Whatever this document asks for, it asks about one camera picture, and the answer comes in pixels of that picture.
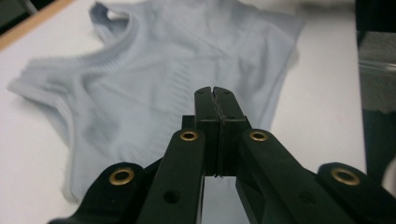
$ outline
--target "metal grommet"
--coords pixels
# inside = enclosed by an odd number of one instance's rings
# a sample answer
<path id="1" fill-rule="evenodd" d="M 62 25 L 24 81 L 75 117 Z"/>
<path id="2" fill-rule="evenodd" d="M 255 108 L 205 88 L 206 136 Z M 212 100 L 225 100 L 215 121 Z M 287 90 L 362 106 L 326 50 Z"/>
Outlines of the metal grommet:
<path id="1" fill-rule="evenodd" d="M 357 186 L 361 182 L 357 175 L 341 167 L 332 169 L 332 177 L 334 177 L 334 179 L 337 181 L 349 186 Z"/>
<path id="2" fill-rule="evenodd" d="M 190 142 L 198 138 L 198 133 L 193 131 L 186 131 L 180 134 L 180 138 L 184 141 Z"/>
<path id="3" fill-rule="evenodd" d="M 111 174 L 108 179 L 114 186 L 126 185 L 134 179 L 134 171 L 129 168 L 119 168 Z"/>
<path id="4" fill-rule="evenodd" d="M 263 132 L 251 132 L 250 133 L 250 138 L 253 139 L 254 141 L 259 141 L 263 142 L 268 139 L 268 135 L 263 133 Z"/>

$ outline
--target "table surface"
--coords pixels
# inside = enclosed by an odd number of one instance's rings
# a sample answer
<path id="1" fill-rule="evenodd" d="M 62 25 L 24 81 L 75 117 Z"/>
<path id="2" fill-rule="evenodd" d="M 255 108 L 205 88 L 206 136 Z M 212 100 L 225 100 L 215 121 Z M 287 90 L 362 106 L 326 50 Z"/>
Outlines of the table surface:
<path id="1" fill-rule="evenodd" d="M 93 2 L 76 0 L 46 9 L 44 19 L 22 25 L 22 34 L 7 37 L 7 43 L 0 38 L 0 44 L 6 43 L 0 48 L 0 223 L 47 223 L 77 208 L 61 192 L 68 148 L 45 116 L 6 86 L 31 58 L 100 49 L 88 15 Z M 353 1 L 249 3 L 306 22 L 270 131 L 313 172 L 332 161 L 365 171 Z"/>

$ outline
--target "garment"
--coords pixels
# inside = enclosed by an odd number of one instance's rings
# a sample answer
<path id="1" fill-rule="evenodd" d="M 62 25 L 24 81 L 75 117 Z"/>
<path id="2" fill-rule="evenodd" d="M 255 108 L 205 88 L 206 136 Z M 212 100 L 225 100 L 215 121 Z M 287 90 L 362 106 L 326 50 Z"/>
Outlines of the garment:
<path id="1" fill-rule="evenodd" d="M 234 0 L 97 3 L 91 19 L 103 49 L 32 60 L 8 86 L 71 148 L 64 194 L 79 201 L 107 166 L 162 157 L 202 87 L 232 91 L 253 126 L 269 129 L 303 25 Z"/>

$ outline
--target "fabric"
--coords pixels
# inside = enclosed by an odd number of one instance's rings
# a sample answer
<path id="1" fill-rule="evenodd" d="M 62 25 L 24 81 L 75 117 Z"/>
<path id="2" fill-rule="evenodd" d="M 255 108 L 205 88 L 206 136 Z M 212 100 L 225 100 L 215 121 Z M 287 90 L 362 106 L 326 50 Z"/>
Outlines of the fabric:
<path id="1" fill-rule="evenodd" d="M 269 129 L 303 25 L 234 0 L 98 3 L 91 19 L 102 50 L 32 60 L 9 85 L 37 102 L 70 147 L 64 194 L 78 201 L 107 166 L 162 157 L 202 87 L 232 91 L 253 126 Z M 208 183 L 234 189 L 232 178 Z"/>

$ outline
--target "black plastic part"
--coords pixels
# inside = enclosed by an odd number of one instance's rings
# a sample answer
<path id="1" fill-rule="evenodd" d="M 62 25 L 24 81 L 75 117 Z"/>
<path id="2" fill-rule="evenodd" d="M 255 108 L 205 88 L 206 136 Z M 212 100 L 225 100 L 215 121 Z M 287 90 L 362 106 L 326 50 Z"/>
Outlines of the black plastic part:
<path id="1" fill-rule="evenodd" d="M 236 176 L 241 133 L 251 128 L 231 91 L 201 88 L 194 94 L 195 116 L 183 116 L 182 128 L 206 135 L 205 175 Z"/>
<path id="2" fill-rule="evenodd" d="M 194 99 L 194 128 L 204 132 L 206 136 L 205 175 L 218 175 L 220 122 L 210 87 L 196 91 Z"/>
<path id="3" fill-rule="evenodd" d="M 134 177 L 125 185 L 115 186 L 109 178 L 120 168 L 130 168 Z M 122 162 L 108 167 L 93 182 L 73 216 L 55 219 L 49 224 L 134 223 L 145 197 L 139 190 L 144 176 L 143 168 L 136 164 Z"/>
<path id="4" fill-rule="evenodd" d="M 205 135 L 176 132 L 154 177 L 136 223 L 200 223 L 205 176 Z"/>
<path id="5" fill-rule="evenodd" d="M 263 133 L 267 139 L 253 140 L 252 132 Z M 238 188 L 249 220 L 256 220 L 252 223 L 355 223 L 270 133 L 245 131 L 240 156 L 238 181 L 259 190 L 265 199 L 258 214 L 252 208 L 260 203 L 244 196 L 249 195 L 246 188 Z"/>
<path id="6" fill-rule="evenodd" d="M 339 175 L 334 173 L 337 169 L 341 171 Z M 358 169 L 338 162 L 324 164 L 317 180 L 357 223 L 396 223 L 396 200 Z"/>
<path id="7" fill-rule="evenodd" d="M 213 90 L 221 120 L 219 132 L 219 175 L 236 176 L 238 147 L 242 132 L 250 129 L 235 96 L 231 91 L 216 87 Z"/>

